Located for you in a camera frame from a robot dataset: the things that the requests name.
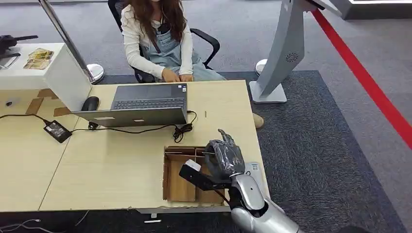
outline beige shoe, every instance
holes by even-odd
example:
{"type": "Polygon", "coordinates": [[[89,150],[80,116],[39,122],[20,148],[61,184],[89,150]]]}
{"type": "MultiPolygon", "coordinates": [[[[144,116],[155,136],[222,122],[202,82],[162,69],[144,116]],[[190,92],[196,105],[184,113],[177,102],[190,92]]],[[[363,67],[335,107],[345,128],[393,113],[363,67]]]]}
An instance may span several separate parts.
{"type": "Polygon", "coordinates": [[[259,115],[253,113],[253,121],[255,122],[256,129],[259,129],[265,123],[265,120],[261,118],[259,115]]]}

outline wire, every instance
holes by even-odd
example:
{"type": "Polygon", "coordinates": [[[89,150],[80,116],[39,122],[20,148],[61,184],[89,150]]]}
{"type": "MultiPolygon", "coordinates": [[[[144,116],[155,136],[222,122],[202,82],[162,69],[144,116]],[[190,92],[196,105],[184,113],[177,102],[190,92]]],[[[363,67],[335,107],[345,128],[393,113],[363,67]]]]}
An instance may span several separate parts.
{"type": "Polygon", "coordinates": [[[103,130],[112,130],[112,131],[117,131],[117,132],[122,132],[122,133],[131,133],[131,134],[140,134],[140,133],[146,133],[150,131],[156,131],[156,130],[161,130],[169,126],[174,126],[174,133],[173,133],[173,138],[175,143],[179,143],[183,140],[183,135],[184,133],[190,132],[193,130],[193,122],[197,118],[197,113],[194,111],[188,111],[188,113],[194,113],[195,117],[189,124],[183,125],[181,128],[179,128],[177,125],[165,125],[159,128],[154,128],[154,129],[149,129],[149,130],[143,130],[143,131],[138,131],[138,132],[131,132],[131,131],[126,131],[126,130],[119,130],[119,129],[114,129],[114,128],[102,128],[102,129],[96,129],[96,126],[91,126],[89,124],[88,129],[75,129],[70,131],[70,133],[73,133],[75,131],[103,131],[103,130]]]}
{"type": "Polygon", "coordinates": [[[0,116],[0,119],[5,118],[5,117],[29,117],[29,116],[35,116],[37,118],[39,118],[40,120],[42,120],[46,125],[50,125],[51,122],[42,118],[41,116],[38,116],[36,114],[8,114],[8,115],[2,115],[0,116]]]}
{"type": "Polygon", "coordinates": [[[212,186],[213,191],[215,191],[217,194],[219,194],[219,196],[221,196],[223,198],[224,201],[226,201],[227,204],[229,204],[229,200],[219,191],[217,190],[215,187],[212,186]]]}
{"type": "Polygon", "coordinates": [[[28,222],[31,222],[31,221],[39,222],[40,220],[39,220],[39,219],[29,219],[29,220],[24,221],[23,223],[20,223],[20,224],[12,224],[12,225],[8,225],[8,226],[0,227],[0,233],[3,233],[3,232],[11,232],[11,231],[17,230],[17,229],[18,229],[19,227],[21,227],[23,224],[28,223],[28,222]]]}
{"type": "MultiPolygon", "coordinates": [[[[83,215],[83,217],[74,225],[74,227],[77,227],[86,218],[89,211],[90,210],[86,211],[85,215],[83,215]]],[[[40,222],[40,219],[30,219],[30,220],[24,221],[23,223],[20,223],[20,224],[12,224],[12,225],[8,225],[8,226],[0,227],[0,233],[12,232],[12,231],[17,230],[20,227],[23,227],[23,228],[28,229],[28,230],[38,229],[38,230],[42,230],[42,231],[47,232],[47,233],[65,233],[66,232],[66,231],[52,232],[52,231],[49,231],[49,230],[41,228],[41,227],[28,227],[28,226],[25,225],[26,223],[31,222],[31,221],[40,222]]]]}
{"type": "Polygon", "coordinates": [[[88,210],[85,215],[83,215],[83,217],[74,225],[75,227],[77,227],[77,225],[79,225],[87,216],[87,214],[89,213],[90,210],[88,210]]]}

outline red floor stripe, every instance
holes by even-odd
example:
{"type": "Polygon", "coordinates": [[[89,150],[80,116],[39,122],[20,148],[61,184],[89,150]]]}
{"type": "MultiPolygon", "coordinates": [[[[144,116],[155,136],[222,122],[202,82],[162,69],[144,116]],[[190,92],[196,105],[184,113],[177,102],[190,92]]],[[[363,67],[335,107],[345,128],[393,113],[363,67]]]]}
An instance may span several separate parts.
{"type": "Polygon", "coordinates": [[[313,11],[312,13],[325,32],[326,36],[328,36],[333,46],[352,70],[353,74],[362,84],[371,99],[382,111],[398,134],[403,138],[406,144],[408,144],[408,146],[412,149],[412,126],[395,108],[388,97],[386,97],[385,93],[383,93],[383,91],[379,88],[372,76],[368,73],[365,67],[363,67],[345,42],[340,38],[338,33],[333,29],[323,14],[319,10],[313,11]]]}

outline woman's hand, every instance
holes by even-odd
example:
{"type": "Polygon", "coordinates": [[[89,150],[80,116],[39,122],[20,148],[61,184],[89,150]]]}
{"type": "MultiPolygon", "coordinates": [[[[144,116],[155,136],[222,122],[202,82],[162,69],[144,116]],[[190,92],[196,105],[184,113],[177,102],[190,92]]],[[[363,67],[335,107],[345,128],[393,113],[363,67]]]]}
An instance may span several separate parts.
{"type": "Polygon", "coordinates": [[[180,80],[182,82],[192,82],[193,81],[193,75],[192,74],[182,74],[182,75],[180,75],[180,80]]]}
{"type": "Polygon", "coordinates": [[[167,82],[167,83],[174,83],[174,82],[180,82],[179,76],[177,76],[176,73],[174,73],[172,70],[164,68],[162,72],[162,78],[167,82]]]}

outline power adapter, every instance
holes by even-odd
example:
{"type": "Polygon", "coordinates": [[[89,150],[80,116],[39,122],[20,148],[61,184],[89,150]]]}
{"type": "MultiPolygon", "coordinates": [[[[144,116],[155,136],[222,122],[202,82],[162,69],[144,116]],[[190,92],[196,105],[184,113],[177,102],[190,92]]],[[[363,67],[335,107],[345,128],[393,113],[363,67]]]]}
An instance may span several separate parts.
{"type": "Polygon", "coordinates": [[[47,124],[43,129],[60,143],[63,143],[72,135],[69,130],[67,130],[63,125],[55,120],[49,122],[49,124],[47,124]]]}

